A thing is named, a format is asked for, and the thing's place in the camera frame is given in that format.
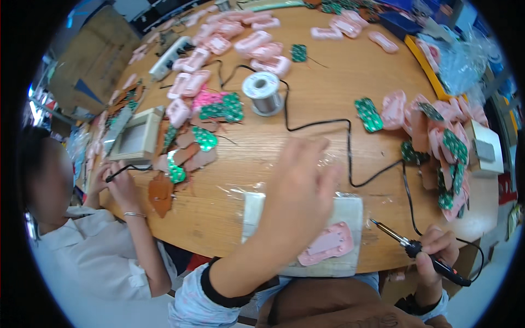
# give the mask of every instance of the black cable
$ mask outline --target black cable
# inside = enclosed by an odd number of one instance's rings
[[[247,69],[251,70],[252,72],[256,72],[256,70],[251,68],[250,66],[237,65],[233,69],[233,71],[230,74],[230,76],[226,79],[226,81],[224,81],[224,83],[220,84],[220,89],[221,90],[223,90],[224,85],[226,83],[228,83],[233,78],[235,72],[237,71],[237,68],[239,68],[239,67],[247,68]],[[218,76],[219,76],[219,80],[222,80],[220,69],[219,69],[219,72],[218,72]],[[346,153],[348,155],[348,181],[350,182],[350,185],[352,187],[359,188],[359,187],[365,186],[368,183],[370,183],[371,181],[373,181],[375,178],[380,176],[382,173],[390,170],[391,168],[395,167],[398,164],[402,164],[402,167],[403,167],[403,182],[405,184],[406,196],[408,198],[408,205],[410,207],[410,216],[412,218],[412,226],[414,227],[414,231],[418,235],[422,236],[421,232],[419,232],[419,230],[416,227],[416,221],[415,221],[415,218],[414,218],[414,205],[412,203],[412,196],[410,195],[410,189],[408,188],[408,180],[406,178],[406,163],[405,163],[405,161],[404,160],[398,160],[398,161],[390,164],[389,166],[385,167],[384,169],[380,170],[379,172],[374,174],[372,177],[370,177],[365,182],[360,183],[360,184],[354,184],[354,182],[352,181],[352,150],[351,150],[352,122],[350,122],[350,120],[348,120],[348,119],[333,119],[333,120],[312,122],[312,123],[308,123],[308,124],[305,124],[305,125],[298,126],[297,128],[291,129],[289,127],[289,125],[288,125],[288,93],[290,92],[290,86],[288,85],[288,83],[286,83],[283,80],[279,80],[279,81],[281,81],[282,83],[284,83],[286,85],[285,105],[283,107],[283,110],[284,110],[284,114],[285,114],[286,130],[288,130],[289,132],[302,130],[304,128],[308,128],[310,126],[319,125],[319,124],[337,123],[337,122],[346,122],[346,123],[348,123],[348,131],[347,131],[347,134],[346,134]],[[474,279],[472,279],[472,282],[474,282],[474,281],[476,281],[476,279],[478,279],[479,275],[481,274],[481,270],[483,269],[483,264],[485,263],[485,254],[483,254],[483,251],[481,250],[481,248],[478,245],[476,245],[476,244],[474,244],[474,243],[472,243],[470,241],[466,241],[466,240],[463,240],[463,239],[460,239],[460,238],[456,238],[456,240],[458,240],[460,242],[464,242],[467,245],[471,245],[471,246],[476,247],[479,250],[479,252],[481,253],[481,267],[479,268],[479,271],[478,271],[478,274],[476,275],[476,277]]]
[[[117,176],[118,174],[122,173],[124,170],[126,169],[129,169],[129,170],[137,170],[137,171],[147,171],[147,170],[151,170],[153,168],[153,165],[150,165],[146,168],[138,168],[134,165],[131,165],[131,164],[128,164],[126,165],[125,167],[121,168],[120,170],[116,171],[115,173],[113,173],[112,175],[108,176],[106,178],[106,183],[109,183],[111,181],[113,181],[113,179],[115,178],[115,176]]]

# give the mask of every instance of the sleeve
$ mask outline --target sleeve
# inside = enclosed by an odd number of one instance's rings
[[[184,278],[175,300],[168,305],[170,327],[231,327],[237,322],[240,308],[225,308],[206,296],[201,286],[203,264]]]
[[[136,259],[118,255],[96,256],[78,263],[80,286],[107,300],[151,299],[146,272]]]
[[[435,308],[433,308],[428,313],[425,313],[423,315],[416,315],[415,317],[420,318],[423,322],[427,322],[429,319],[435,318],[439,315],[446,317],[447,316],[447,304],[448,304],[448,294],[445,290],[443,290],[441,299],[439,300],[439,303],[436,305]]]

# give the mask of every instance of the patterned sleeve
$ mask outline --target patterned sleeve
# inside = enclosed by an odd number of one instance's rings
[[[205,295],[201,276],[207,267],[203,264],[184,278],[168,305],[170,327],[231,327],[237,322],[240,308],[225,308]]]

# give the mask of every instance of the electrical wire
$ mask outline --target electrical wire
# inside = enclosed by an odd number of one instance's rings
[[[242,67],[242,68],[249,69],[252,72],[256,72],[256,70],[251,68],[250,66],[237,65],[233,69],[233,71],[230,74],[230,76],[224,82],[222,82],[221,67],[222,67],[222,62],[220,63],[220,67],[219,67],[219,71],[218,71],[218,77],[219,77],[219,81],[220,81],[220,89],[221,90],[224,90],[224,85],[226,85],[226,83],[228,83],[233,78],[233,76],[235,75],[235,72],[237,71],[237,68]],[[289,124],[288,124],[288,94],[290,92],[290,86],[288,85],[288,83],[286,83],[286,81],[283,81],[283,80],[279,80],[279,81],[281,81],[282,83],[284,83],[286,85],[285,104],[284,104],[283,111],[284,111],[284,114],[285,114],[286,130],[288,130],[289,132],[302,130],[302,129],[305,129],[305,128],[308,128],[308,127],[314,126],[314,125],[321,125],[321,124],[328,124],[328,123],[346,122],[348,124],[348,130],[347,130],[347,134],[346,134],[346,153],[347,153],[347,156],[348,156],[348,181],[349,181],[349,183],[350,183],[350,185],[352,187],[354,187],[354,188],[363,187],[363,186],[367,185],[368,183],[370,183],[371,181],[373,181],[374,179],[376,179],[382,173],[390,170],[391,168],[393,168],[393,167],[395,167],[395,166],[397,166],[399,164],[402,165],[402,168],[403,168],[403,182],[405,184],[406,196],[408,198],[408,205],[410,207],[410,216],[411,216],[411,219],[412,219],[412,226],[414,227],[414,231],[418,235],[422,236],[421,232],[419,232],[419,230],[416,227],[416,221],[415,221],[415,218],[414,218],[414,205],[412,203],[412,196],[410,194],[410,189],[408,187],[408,180],[406,178],[406,163],[405,163],[405,161],[402,160],[402,159],[398,160],[398,161],[390,164],[389,166],[385,167],[384,169],[380,170],[379,172],[374,174],[372,177],[370,177],[365,182],[359,183],[359,184],[355,184],[353,182],[353,180],[352,180],[352,150],[351,150],[352,122],[350,122],[350,120],[348,120],[348,119],[332,119],[332,120],[324,120],[324,121],[312,122],[312,123],[308,123],[308,124],[301,125],[301,126],[298,126],[296,128],[291,129]],[[473,242],[466,241],[466,240],[463,240],[463,239],[460,239],[460,238],[456,238],[456,240],[458,240],[460,242],[464,242],[467,245],[471,245],[471,246],[476,247],[479,250],[479,252],[481,253],[481,267],[480,267],[476,277],[474,277],[474,279],[472,279],[472,282],[474,282],[474,281],[476,281],[476,279],[478,279],[479,275],[481,274],[481,270],[483,269],[483,265],[485,263],[485,254],[483,253],[482,249],[478,245],[474,244]]]

